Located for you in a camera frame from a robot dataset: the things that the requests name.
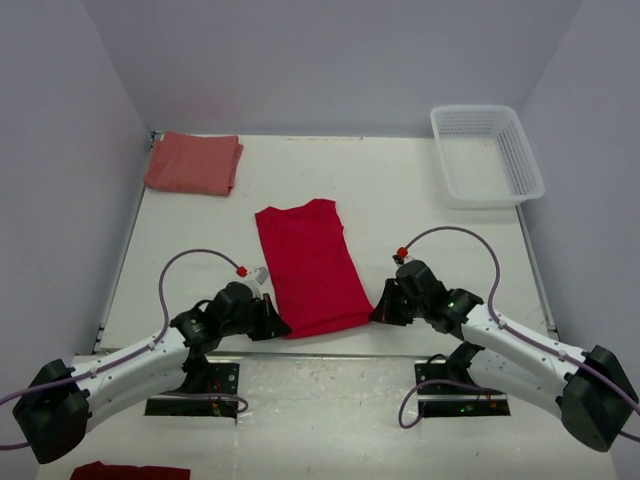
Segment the bright red t shirt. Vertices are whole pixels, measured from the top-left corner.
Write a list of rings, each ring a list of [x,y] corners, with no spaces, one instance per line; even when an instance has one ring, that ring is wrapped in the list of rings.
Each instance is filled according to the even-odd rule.
[[[288,339],[336,333],[369,322],[373,311],[344,238],[336,202],[313,199],[255,214],[278,312]]]

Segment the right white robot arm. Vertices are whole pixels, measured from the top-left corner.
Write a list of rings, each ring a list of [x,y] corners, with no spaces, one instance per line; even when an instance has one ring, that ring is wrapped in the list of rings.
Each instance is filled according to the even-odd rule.
[[[586,351],[503,316],[481,297],[448,289],[421,260],[395,260],[371,321],[406,326],[422,319],[460,340],[446,360],[456,392],[495,391],[558,418],[588,448],[607,452],[639,405],[617,357],[602,346]]]

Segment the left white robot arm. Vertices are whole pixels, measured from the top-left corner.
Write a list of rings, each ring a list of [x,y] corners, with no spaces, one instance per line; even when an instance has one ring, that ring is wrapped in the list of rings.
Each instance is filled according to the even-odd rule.
[[[265,341],[290,332],[268,294],[231,282],[147,340],[74,366],[49,362],[20,394],[12,414],[38,463],[52,463],[99,424],[150,397],[238,402],[234,393],[205,387],[207,355],[225,337]]]

